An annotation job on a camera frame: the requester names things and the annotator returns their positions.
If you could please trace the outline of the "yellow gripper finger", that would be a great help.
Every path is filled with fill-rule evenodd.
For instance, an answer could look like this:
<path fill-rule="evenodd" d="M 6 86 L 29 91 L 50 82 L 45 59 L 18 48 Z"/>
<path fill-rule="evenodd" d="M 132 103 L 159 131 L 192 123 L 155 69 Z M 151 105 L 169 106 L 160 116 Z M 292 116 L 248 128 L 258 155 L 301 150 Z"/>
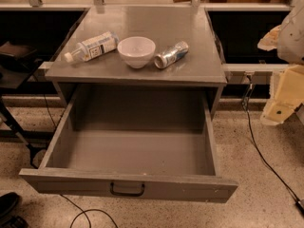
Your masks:
<path fill-rule="evenodd" d="M 304 66 L 289 65 L 271 76 L 270 98 L 260 120 L 266 125 L 283 124 L 303 103 Z"/>
<path fill-rule="evenodd" d="M 261 38 L 257 44 L 257 47 L 262 50 L 270 51 L 277 48 L 277 39 L 280 32 L 280 26 L 272 28 L 267 32 L 263 38 Z"/>

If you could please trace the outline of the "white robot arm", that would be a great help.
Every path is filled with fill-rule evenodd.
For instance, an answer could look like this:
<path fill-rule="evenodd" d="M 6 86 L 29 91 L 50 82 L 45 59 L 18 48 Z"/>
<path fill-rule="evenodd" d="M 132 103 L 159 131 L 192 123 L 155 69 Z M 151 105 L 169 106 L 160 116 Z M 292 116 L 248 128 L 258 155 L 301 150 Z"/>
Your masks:
<path fill-rule="evenodd" d="M 262 50 L 275 49 L 277 57 L 288 63 L 271 77 L 270 99 L 261 121 L 283 124 L 304 103 L 304 0 L 299 0 L 283 22 L 272 28 L 257 44 Z"/>

